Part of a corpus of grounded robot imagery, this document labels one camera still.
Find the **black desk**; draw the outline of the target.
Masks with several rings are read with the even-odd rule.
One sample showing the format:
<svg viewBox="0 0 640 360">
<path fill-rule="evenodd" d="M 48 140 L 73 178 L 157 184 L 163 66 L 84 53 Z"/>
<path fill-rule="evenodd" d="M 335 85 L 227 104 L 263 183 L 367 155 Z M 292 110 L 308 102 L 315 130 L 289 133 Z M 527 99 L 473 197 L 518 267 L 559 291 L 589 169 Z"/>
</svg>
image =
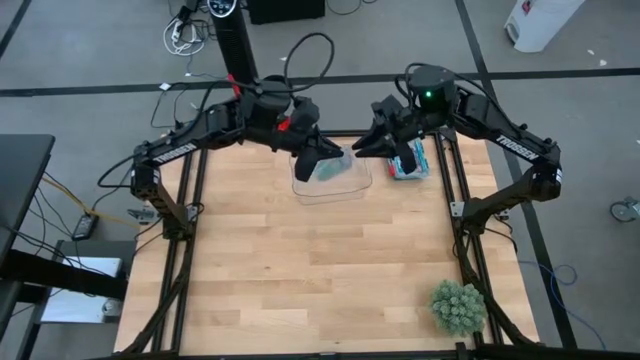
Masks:
<svg viewBox="0 0 640 360">
<path fill-rule="evenodd" d="M 16 360 L 29 360 L 41 326 L 40 318 L 53 288 L 86 295 L 124 300 L 131 271 L 131 242 L 90 242 L 80 248 L 75 242 L 55 246 L 37 238 L 28 240 L 51 252 L 49 259 L 18 250 L 14 242 L 25 234 L 20 227 L 51 157 L 55 137 L 48 134 L 0 134 L 0 341 L 13 319 L 18 303 L 33 306 Z M 63 260 L 78 257 L 108 257 L 123 261 L 116 277 L 96 273 Z"/>
</svg>

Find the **black metal table frame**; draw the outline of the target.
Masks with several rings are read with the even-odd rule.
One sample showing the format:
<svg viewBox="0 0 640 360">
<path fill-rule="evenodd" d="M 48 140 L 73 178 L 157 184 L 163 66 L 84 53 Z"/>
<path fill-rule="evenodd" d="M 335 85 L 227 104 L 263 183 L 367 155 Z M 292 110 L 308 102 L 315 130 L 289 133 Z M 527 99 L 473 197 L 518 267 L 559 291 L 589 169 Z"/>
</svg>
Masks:
<svg viewBox="0 0 640 360">
<path fill-rule="evenodd" d="M 191 253 L 170 293 L 151 304 L 163 247 L 140 248 L 110 360 L 640 360 L 640 354 L 451 338 L 426 309 L 444 279 L 473 268 L 447 204 L 447 170 L 404 187 L 390 179 L 369 196 L 314 209 L 285 189 L 289 156 L 214 133 L 146 142 L 135 161 L 175 176 L 199 153 Z"/>
</svg>

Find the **white floor appliance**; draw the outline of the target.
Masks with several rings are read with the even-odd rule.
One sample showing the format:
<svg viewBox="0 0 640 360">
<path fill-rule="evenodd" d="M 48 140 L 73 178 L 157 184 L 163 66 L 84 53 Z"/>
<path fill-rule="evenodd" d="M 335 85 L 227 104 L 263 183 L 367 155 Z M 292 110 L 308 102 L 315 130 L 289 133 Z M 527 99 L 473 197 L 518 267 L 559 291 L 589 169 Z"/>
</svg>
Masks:
<svg viewBox="0 0 640 360">
<path fill-rule="evenodd" d="M 586 0 L 516 0 L 504 29 L 513 48 L 539 53 Z"/>
</svg>

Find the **grey caster wheel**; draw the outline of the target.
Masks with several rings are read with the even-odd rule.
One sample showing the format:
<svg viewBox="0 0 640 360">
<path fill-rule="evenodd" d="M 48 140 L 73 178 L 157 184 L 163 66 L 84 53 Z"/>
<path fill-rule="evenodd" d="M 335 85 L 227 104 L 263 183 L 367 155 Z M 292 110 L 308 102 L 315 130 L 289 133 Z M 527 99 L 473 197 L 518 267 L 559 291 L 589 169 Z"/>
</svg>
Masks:
<svg viewBox="0 0 640 360">
<path fill-rule="evenodd" d="M 640 219 L 640 200 L 626 197 L 610 205 L 609 212 L 614 219 L 621 223 L 633 222 Z"/>
</svg>

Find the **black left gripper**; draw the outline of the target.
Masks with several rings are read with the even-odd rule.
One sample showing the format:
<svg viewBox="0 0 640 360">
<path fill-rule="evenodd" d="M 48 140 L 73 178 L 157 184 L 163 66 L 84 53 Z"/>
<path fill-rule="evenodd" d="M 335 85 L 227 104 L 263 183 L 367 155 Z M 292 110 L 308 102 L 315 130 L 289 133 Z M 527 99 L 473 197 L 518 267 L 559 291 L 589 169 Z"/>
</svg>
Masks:
<svg viewBox="0 0 640 360">
<path fill-rule="evenodd" d="M 309 181 L 316 164 L 344 155 L 340 146 L 320 133 L 318 127 L 306 133 L 275 129 L 272 135 L 272 149 L 289 152 L 296 159 L 294 176 L 301 182 Z"/>
</svg>

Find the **white grey box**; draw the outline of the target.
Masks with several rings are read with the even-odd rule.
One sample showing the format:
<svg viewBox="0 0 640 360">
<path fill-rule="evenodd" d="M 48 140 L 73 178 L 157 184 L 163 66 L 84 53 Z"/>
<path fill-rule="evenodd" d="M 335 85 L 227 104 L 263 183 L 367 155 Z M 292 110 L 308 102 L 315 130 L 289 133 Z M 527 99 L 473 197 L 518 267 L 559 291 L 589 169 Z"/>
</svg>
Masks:
<svg viewBox="0 0 640 360">
<path fill-rule="evenodd" d="M 63 260 L 62 263 L 112 277 L 116 277 L 123 269 L 121 259 L 108 257 L 72 256 L 70 260 Z M 100 324 L 119 318 L 122 308 L 123 301 L 119 299 L 53 288 L 40 321 Z"/>
</svg>

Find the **green artificial plant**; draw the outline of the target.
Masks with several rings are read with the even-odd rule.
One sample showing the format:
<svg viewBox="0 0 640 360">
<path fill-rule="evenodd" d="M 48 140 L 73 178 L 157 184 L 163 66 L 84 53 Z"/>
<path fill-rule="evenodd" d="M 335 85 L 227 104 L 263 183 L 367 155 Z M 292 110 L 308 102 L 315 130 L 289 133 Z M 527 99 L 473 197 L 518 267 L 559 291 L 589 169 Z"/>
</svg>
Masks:
<svg viewBox="0 0 640 360">
<path fill-rule="evenodd" d="M 452 337 L 482 332 L 487 310 L 483 295 L 472 285 L 441 281 L 432 291 L 429 310 L 438 328 Z"/>
</svg>

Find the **black tower fan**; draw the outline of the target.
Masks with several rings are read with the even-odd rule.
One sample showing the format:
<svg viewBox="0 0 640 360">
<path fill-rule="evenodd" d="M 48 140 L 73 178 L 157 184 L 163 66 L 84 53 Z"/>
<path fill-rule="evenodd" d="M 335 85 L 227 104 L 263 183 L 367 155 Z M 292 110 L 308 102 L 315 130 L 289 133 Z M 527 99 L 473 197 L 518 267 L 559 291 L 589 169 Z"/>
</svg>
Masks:
<svg viewBox="0 0 640 360">
<path fill-rule="evenodd" d="M 241 83 L 258 77 L 240 0 L 205 0 L 230 75 Z"/>
</svg>

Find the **black box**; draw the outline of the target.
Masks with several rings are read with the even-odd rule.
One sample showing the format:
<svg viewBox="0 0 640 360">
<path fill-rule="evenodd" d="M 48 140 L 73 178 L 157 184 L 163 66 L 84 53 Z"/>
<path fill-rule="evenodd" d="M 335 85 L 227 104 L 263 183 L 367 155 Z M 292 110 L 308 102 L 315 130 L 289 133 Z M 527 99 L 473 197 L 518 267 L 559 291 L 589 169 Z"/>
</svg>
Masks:
<svg viewBox="0 0 640 360">
<path fill-rule="evenodd" d="M 317 19 L 325 16 L 326 0 L 246 0 L 252 24 Z"/>
</svg>

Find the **teal white first aid kit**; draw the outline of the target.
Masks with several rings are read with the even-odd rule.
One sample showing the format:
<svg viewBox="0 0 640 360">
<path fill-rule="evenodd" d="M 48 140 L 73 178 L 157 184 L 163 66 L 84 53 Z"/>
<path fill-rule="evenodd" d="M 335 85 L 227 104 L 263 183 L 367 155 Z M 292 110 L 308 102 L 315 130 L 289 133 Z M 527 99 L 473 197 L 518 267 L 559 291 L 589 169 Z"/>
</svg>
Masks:
<svg viewBox="0 0 640 360">
<path fill-rule="evenodd" d="M 420 139 L 414 139 L 408 143 L 414 154 L 416 169 L 411 173 L 405 173 L 402 167 L 402 160 L 399 156 L 388 159 L 389 175 L 395 180 L 424 179 L 429 175 L 429 165 L 425 156 L 424 147 Z"/>
</svg>

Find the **clear plastic bin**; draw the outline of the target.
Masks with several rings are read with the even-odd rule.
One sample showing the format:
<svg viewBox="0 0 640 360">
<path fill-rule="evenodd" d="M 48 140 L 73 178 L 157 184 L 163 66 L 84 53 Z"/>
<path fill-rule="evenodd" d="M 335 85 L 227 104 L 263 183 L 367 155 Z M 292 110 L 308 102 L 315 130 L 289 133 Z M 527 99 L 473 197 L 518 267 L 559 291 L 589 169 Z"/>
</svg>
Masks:
<svg viewBox="0 0 640 360">
<path fill-rule="evenodd" d="M 302 205 L 318 205 L 362 198 L 372 185 L 371 170 L 364 158 L 354 156 L 350 146 L 342 145 L 341 158 L 317 164 L 309 181 L 301 182 L 294 176 L 293 158 L 289 159 L 291 189 Z"/>
</svg>

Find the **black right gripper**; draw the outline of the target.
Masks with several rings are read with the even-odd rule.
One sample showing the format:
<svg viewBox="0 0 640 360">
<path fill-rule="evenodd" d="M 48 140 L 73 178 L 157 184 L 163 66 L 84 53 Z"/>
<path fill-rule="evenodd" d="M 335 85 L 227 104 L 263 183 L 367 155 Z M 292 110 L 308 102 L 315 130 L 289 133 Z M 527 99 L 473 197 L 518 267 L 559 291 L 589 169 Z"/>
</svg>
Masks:
<svg viewBox="0 0 640 360">
<path fill-rule="evenodd" d="M 353 145 L 358 149 L 355 156 L 358 158 L 394 158 L 399 156 L 405 173 L 411 173 L 416 169 L 414 154 L 408 146 L 409 138 L 403 131 L 406 126 L 395 118 L 375 120 L 376 127 L 371 127 Z"/>
</svg>

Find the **black power adapter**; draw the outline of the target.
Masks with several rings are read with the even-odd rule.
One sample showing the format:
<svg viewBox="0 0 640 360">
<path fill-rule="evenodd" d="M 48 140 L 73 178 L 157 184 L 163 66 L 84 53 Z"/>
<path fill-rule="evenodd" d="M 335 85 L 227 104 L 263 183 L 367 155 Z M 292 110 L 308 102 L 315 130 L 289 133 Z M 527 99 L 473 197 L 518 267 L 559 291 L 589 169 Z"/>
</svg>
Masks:
<svg viewBox="0 0 640 360">
<path fill-rule="evenodd" d="M 83 214 L 74 228 L 71 239 L 73 241 L 90 239 L 96 228 L 98 220 L 99 217 L 94 214 Z"/>
</svg>

